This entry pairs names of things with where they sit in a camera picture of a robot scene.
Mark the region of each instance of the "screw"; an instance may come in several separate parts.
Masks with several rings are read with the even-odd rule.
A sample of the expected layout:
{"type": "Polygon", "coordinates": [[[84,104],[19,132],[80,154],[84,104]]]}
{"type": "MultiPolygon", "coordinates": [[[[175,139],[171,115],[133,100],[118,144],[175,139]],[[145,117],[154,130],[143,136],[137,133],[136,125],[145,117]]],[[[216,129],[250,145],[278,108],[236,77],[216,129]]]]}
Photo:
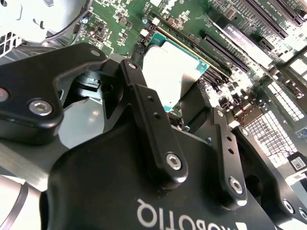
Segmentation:
{"type": "Polygon", "coordinates": [[[0,88],[0,102],[4,102],[9,98],[9,93],[3,89],[0,88]]]}
{"type": "Polygon", "coordinates": [[[176,156],[173,153],[169,153],[166,156],[166,162],[169,164],[169,166],[172,167],[174,170],[181,169],[181,161],[178,156],[176,156]]]}
{"type": "Polygon", "coordinates": [[[246,129],[241,129],[242,133],[245,135],[245,136],[248,136],[248,132],[246,131],[246,129]]]}
{"type": "Polygon", "coordinates": [[[39,116],[47,116],[52,112],[52,106],[43,100],[35,100],[29,104],[29,109],[32,113],[39,116]]]}
{"type": "Polygon", "coordinates": [[[128,65],[129,65],[131,68],[136,69],[136,66],[135,66],[133,63],[128,62],[128,65]]]}
{"type": "Polygon", "coordinates": [[[294,214],[294,209],[293,209],[292,205],[287,200],[284,199],[283,204],[290,213],[294,214]]]}
{"type": "Polygon", "coordinates": [[[235,190],[236,193],[238,193],[238,194],[243,193],[243,188],[242,188],[240,182],[237,181],[235,178],[230,177],[229,183],[230,183],[230,186],[235,190]]]}
{"type": "Polygon", "coordinates": [[[96,50],[91,50],[91,53],[94,54],[97,57],[100,57],[100,53],[96,50]]]}
{"type": "Polygon", "coordinates": [[[221,111],[217,110],[216,112],[219,116],[224,116],[224,114],[221,111]]]}
{"type": "Polygon", "coordinates": [[[301,214],[301,216],[302,216],[305,220],[307,220],[307,214],[306,214],[306,212],[305,212],[304,210],[299,209],[299,213],[301,214]]]}

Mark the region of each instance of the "black metal bracket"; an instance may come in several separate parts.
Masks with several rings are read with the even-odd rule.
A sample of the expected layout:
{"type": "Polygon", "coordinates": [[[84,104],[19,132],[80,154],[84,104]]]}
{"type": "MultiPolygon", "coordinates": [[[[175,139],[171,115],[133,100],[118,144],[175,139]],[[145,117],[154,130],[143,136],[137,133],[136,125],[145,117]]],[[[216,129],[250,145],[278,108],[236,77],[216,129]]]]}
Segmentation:
{"type": "Polygon", "coordinates": [[[132,61],[118,64],[83,43],[1,66],[0,74],[5,76],[0,88],[9,94],[0,102],[0,138],[48,143],[58,134],[63,106],[101,97],[106,129],[132,108],[148,173],[157,184],[172,189],[186,180],[188,165],[159,97],[147,88],[141,68],[132,61]],[[48,113],[34,113],[33,101],[37,110],[48,113]]]}
{"type": "Polygon", "coordinates": [[[224,114],[211,108],[207,94],[195,83],[181,100],[184,122],[196,136],[207,140],[212,149],[212,186],[216,197],[227,209],[247,203],[236,137],[227,126],[224,114]]]}
{"type": "Polygon", "coordinates": [[[305,206],[261,150],[252,135],[242,127],[236,127],[232,132],[239,143],[248,190],[256,199],[258,198],[258,202],[275,225],[285,229],[284,227],[288,223],[288,226],[305,229],[307,224],[305,206]]]}
{"type": "Polygon", "coordinates": [[[158,94],[147,88],[140,66],[131,60],[121,61],[117,78],[117,83],[112,83],[113,77],[106,80],[110,89],[118,90],[103,96],[104,131],[111,130],[122,116],[127,115],[125,111],[132,109],[145,150],[148,173],[163,188],[179,186],[187,178],[188,165],[158,94]]]}
{"type": "Polygon", "coordinates": [[[78,44],[0,66],[0,88],[9,95],[0,102],[0,138],[36,145],[52,141],[63,120],[62,105],[72,81],[81,73],[100,69],[104,60],[98,48],[78,44]],[[44,116],[31,112],[30,103],[36,100],[47,102],[52,112],[44,116]]]}

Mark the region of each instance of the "green circuit board trace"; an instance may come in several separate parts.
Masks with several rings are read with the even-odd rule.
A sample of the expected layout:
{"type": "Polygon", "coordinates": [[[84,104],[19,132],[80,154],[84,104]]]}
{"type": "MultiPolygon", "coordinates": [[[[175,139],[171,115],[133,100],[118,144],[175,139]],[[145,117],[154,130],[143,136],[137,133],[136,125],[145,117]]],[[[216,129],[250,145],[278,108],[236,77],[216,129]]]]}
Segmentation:
{"type": "MultiPolygon", "coordinates": [[[[77,43],[86,42],[97,46],[107,56],[112,53],[128,56],[144,27],[142,21],[144,18],[150,20],[152,15],[156,14],[165,19],[163,22],[165,23],[171,16],[175,21],[169,26],[185,35],[199,38],[199,46],[216,60],[225,63],[226,66],[229,65],[227,59],[202,40],[201,33],[205,32],[243,61],[250,68],[250,71],[246,73],[247,76],[257,81],[263,76],[263,70],[213,25],[207,11],[210,8],[219,11],[250,39],[257,36],[267,39],[274,49],[266,53],[273,59],[274,64],[286,62],[307,45],[307,23],[300,27],[294,26],[269,0],[254,1],[289,34],[284,40],[272,33],[239,0],[94,0],[91,8],[92,16],[77,39],[77,43]],[[103,38],[97,39],[91,32],[100,23],[105,26],[104,34],[103,38]]],[[[300,0],[287,0],[287,4],[294,10],[304,9],[300,0]]]]}

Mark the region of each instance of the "sticker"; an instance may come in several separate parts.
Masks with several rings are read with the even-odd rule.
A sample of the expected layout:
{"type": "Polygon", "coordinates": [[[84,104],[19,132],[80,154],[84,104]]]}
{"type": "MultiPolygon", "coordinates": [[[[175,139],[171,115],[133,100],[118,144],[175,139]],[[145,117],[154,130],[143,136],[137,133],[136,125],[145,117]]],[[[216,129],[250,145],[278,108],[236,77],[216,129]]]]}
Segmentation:
{"type": "Polygon", "coordinates": [[[150,3],[154,5],[155,7],[159,7],[162,0],[150,0],[150,3]]]}
{"type": "Polygon", "coordinates": [[[295,170],[300,170],[306,167],[306,164],[303,162],[302,158],[297,157],[291,161],[291,164],[295,167],[295,170]]]}

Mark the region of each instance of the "robotiq logo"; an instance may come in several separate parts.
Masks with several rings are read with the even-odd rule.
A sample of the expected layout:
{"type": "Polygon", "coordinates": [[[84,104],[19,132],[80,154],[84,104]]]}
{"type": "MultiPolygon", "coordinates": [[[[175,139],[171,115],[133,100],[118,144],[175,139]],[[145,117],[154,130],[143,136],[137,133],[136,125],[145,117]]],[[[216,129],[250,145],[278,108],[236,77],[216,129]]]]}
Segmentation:
{"type": "MultiPolygon", "coordinates": [[[[187,215],[181,215],[178,220],[174,220],[173,211],[169,211],[169,226],[165,226],[164,222],[164,210],[163,208],[159,208],[159,213],[157,214],[156,210],[150,204],[145,203],[141,199],[138,199],[140,206],[137,210],[137,216],[140,224],[142,224],[146,228],[153,228],[159,225],[159,230],[177,230],[175,229],[175,223],[178,223],[180,230],[231,230],[230,228],[225,228],[222,225],[217,225],[215,223],[209,223],[206,225],[205,221],[202,219],[196,220],[196,222],[187,215]],[[151,212],[150,219],[143,218],[144,214],[151,212]]],[[[248,230],[245,223],[236,222],[237,230],[248,230]]]]}

